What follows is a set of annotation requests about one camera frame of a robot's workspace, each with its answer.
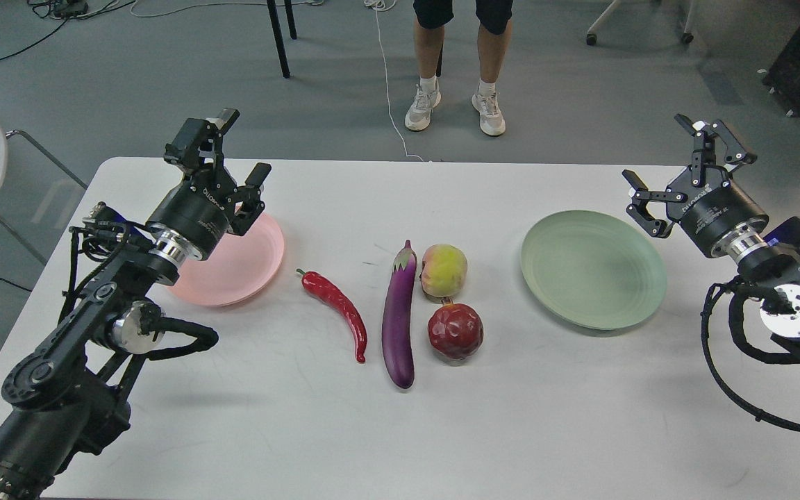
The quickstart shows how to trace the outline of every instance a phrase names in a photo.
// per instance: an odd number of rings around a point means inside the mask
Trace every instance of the pink plate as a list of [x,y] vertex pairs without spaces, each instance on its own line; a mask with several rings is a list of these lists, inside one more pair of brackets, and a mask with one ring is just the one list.
[[280,226],[261,213],[245,236],[226,234],[207,260],[187,260],[169,290],[198,305],[222,306],[244,301],[271,281],[283,260]]

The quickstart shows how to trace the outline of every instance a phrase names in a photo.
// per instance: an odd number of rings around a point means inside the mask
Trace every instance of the eggplant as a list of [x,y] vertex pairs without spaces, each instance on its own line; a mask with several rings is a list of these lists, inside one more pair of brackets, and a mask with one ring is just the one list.
[[385,313],[381,319],[381,351],[385,357],[385,367],[391,381],[401,389],[409,389],[415,379],[409,325],[417,263],[415,252],[409,240],[406,240],[406,246],[394,259],[385,298]]

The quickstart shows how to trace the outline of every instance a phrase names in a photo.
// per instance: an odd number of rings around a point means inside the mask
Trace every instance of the red chili pepper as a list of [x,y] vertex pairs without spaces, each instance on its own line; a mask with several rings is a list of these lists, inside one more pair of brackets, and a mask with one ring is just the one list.
[[324,301],[324,303],[329,304],[334,310],[342,313],[347,325],[350,326],[350,331],[353,333],[353,348],[355,349],[356,360],[359,363],[365,363],[366,358],[363,353],[366,351],[366,327],[363,325],[363,319],[360,317],[356,307],[336,285],[333,285],[331,281],[328,281],[321,274],[303,272],[301,269],[296,270],[301,273],[301,285],[305,290],[311,292],[314,297]]

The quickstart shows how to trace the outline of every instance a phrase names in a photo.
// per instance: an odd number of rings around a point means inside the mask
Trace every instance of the white sneaker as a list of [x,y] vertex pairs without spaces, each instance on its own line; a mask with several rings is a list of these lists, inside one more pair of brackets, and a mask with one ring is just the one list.
[[483,133],[493,137],[505,133],[505,118],[499,110],[496,94],[474,94],[471,96],[471,105],[480,113],[480,130]]
[[431,111],[440,104],[440,87],[430,94],[426,94],[420,85],[415,88],[415,101],[406,111],[406,128],[419,132],[431,124]]

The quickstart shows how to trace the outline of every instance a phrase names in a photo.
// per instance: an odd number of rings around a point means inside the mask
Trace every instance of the floor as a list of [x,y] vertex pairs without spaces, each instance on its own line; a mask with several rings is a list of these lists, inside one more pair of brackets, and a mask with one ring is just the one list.
[[[508,121],[499,138],[479,131],[469,104],[473,3],[456,2],[444,102],[421,133],[403,127],[417,82],[410,0],[378,14],[362,0],[298,4],[298,40],[288,40],[281,13],[289,79],[263,6],[138,17],[195,3],[145,0],[70,20],[0,61],[2,126],[33,134],[89,181],[107,158],[159,156],[186,118],[228,107],[242,113],[225,138],[229,158],[607,165],[688,163],[692,141],[673,120],[683,113],[733,124],[759,157],[737,173],[740,186],[772,222],[800,215],[800,118],[786,117],[761,83],[800,23],[800,0],[705,0],[689,45],[679,42],[676,2],[635,0],[610,18],[595,47],[585,33],[606,1],[519,0],[498,85]],[[0,57],[58,25],[0,0]],[[9,154],[0,212],[47,255],[81,191],[23,139],[12,139]],[[557,189],[564,187],[545,186],[545,196]],[[32,287],[41,270],[0,227],[0,276]],[[0,347],[26,295],[0,282]],[[40,325],[39,338],[51,327]]]

